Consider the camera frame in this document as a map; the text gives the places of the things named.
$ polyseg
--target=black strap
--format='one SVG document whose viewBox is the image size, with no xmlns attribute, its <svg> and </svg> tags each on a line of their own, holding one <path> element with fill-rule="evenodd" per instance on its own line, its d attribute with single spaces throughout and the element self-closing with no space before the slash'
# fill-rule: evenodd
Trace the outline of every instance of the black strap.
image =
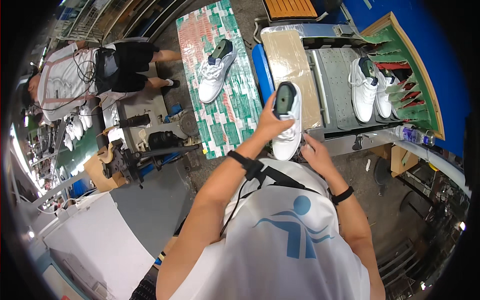
<svg viewBox="0 0 480 300">
<path fill-rule="evenodd" d="M 347 198 L 350 197 L 352 194 L 353 194 L 353 188 L 352 188 L 351 186 L 349 186 L 348 189 L 347 189 L 345 192 L 341 193 L 340 195 L 337 195 L 337 196 L 333 196 L 333 195 L 332 195 L 332 202 L 333 202 L 333 204 L 338 205 L 340 202 L 342 202 L 343 200 L 347 199 Z"/>
<path fill-rule="evenodd" d="M 301 189 L 301 190 L 307 190 L 315 193 L 319 193 L 317 191 L 314 191 L 312 189 L 306 188 L 303 184 L 299 183 L 298 181 L 294 180 L 292 177 L 272 168 L 267 166 L 263 171 L 264 164 L 261 161 L 258 160 L 253 160 L 249 158 L 245 158 L 242 155 L 238 154 L 235 151 L 230 151 L 227 154 L 229 157 L 237 160 L 239 163 L 241 163 L 242 167 L 247 171 L 245 174 L 245 178 L 247 181 L 250 181 L 254 178 L 257 178 L 258 181 L 260 182 L 260 185 L 258 188 L 261 188 L 265 178 L 268 176 L 271 179 L 275 180 L 275 183 L 273 185 L 277 186 L 286 186 L 290 188 L 295 188 L 295 189 Z"/>
</svg>

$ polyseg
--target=yellow object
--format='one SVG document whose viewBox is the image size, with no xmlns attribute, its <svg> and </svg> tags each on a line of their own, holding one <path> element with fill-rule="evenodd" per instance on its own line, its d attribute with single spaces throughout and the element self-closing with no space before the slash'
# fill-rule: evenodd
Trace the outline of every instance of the yellow object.
<svg viewBox="0 0 480 300">
<path fill-rule="evenodd" d="M 432 168 L 432 170 L 434 170 L 435 172 L 438 171 L 438 169 L 437 169 L 434 165 L 432 165 L 431 163 L 428 163 L 428 165 L 429 165 L 429 166 Z"/>
</svg>

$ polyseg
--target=wooden frame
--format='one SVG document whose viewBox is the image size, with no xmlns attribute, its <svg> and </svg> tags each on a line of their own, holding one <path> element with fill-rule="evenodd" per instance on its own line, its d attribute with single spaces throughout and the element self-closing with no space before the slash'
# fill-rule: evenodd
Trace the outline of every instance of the wooden frame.
<svg viewBox="0 0 480 300">
<path fill-rule="evenodd" d="M 418 69 L 420 70 L 420 74 L 425 84 L 427 85 L 428 93 L 430 94 L 430 98 L 432 99 L 433 109 L 435 110 L 435 116 L 437 118 L 438 131 L 433 131 L 433 132 L 435 133 L 435 136 L 437 138 L 445 140 L 444 122 L 442 120 L 442 114 L 440 112 L 440 106 L 438 104 L 437 94 L 435 93 L 435 89 L 433 88 L 433 84 L 432 84 L 432 81 L 430 80 L 430 76 L 428 75 L 427 69 L 423 64 L 423 61 L 421 60 L 420 55 L 415 49 L 415 46 L 410 41 L 405 31 L 402 29 L 402 27 L 398 23 L 398 20 L 396 19 L 393 12 L 389 12 L 382 18 L 378 19 L 375 23 L 368 26 L 365 30 L 361 32 L 361 35 L 372 36 L 375 33 L 379 32 L 381 29 L 389 25 L 391 25 L 393 29 L 396 31 L 396 33 L 400 36 L 400 38 L 402 39 L 402 42 L 410 51 L 410 55 L 413 57 Z"/>
</svg>

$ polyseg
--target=factory workstation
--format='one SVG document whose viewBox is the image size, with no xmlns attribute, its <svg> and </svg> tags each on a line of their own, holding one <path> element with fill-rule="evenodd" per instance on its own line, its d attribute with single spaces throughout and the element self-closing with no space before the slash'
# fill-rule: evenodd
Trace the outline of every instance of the factory workstation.
<svg viewBox="0 0 480 300">
<path fill-rule="evenodd" d="M 33 299 L 464 299 L 478 107 L 423 1 L 42 9 L 2 92 Z"/>
</svg>

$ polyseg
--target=concrete floor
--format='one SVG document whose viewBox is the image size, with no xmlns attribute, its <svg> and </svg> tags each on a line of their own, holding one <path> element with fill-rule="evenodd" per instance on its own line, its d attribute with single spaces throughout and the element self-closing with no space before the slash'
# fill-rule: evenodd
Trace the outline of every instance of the concrete floor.
<svg viewBox="0 0 480 300">
<path fill-rule="evenodd" d="M 213 2 L 215 1 L 196 0 L 180 15 L 187 14 Z M 252 38 L 254 31 L 253 19 L 266 16 L 265 11 L 259 8 L 258 0 L 231 1 L 231 5 L 243 38 L 254 46 L 255 42 Z M 160 49 L 180 50 L 175 23 L 171 23 L 165 29 L 155 44 L 159 46 Z M 252 50 L 248 48 L 246 48 L 246 50 L 249 54 L 250 64 L 256 80 L 251 56 Z M 167 109 L 176 103 L 180 103 L 183 108 L 191 108 L 192 103 L 190 102 L 190 95 L 181 61 L 162 63 L 160 64 L 160 69 L 163 78 L 180 80 L 179 88 L 172 89 L 164 95 Z M 188 159 L 192 166 L 196 166 L 192 168 L 193 171 L 189 173 L 189 177 L 193 187 L 199 190 L 211 172 L 224 158 L 207 160 L 202 154 L 202 151 L 197 150 L 195 153 L 190 153 Z M 371 160 L 369 172 L 365 170 L 368 159 Z M 368 217 L 372 229 L 373 245 L 378 258 L 406 238 L 414 241 L 425 225 L 413 210 L 407 209 L 405 212 L 399 212 L 400 203 L 410 189 L 403 186 L 398 180 L 391 179 L 387 184 L 385 195 L 378 195 L 379 189 L 373 179 L 373 167 L 377 159 L 377 155 L 368 150 L 364 150 L 336 156 L 333 158 L 333 161 L 345 180 L 355 189 L 355 195 Z"/>
</svg>

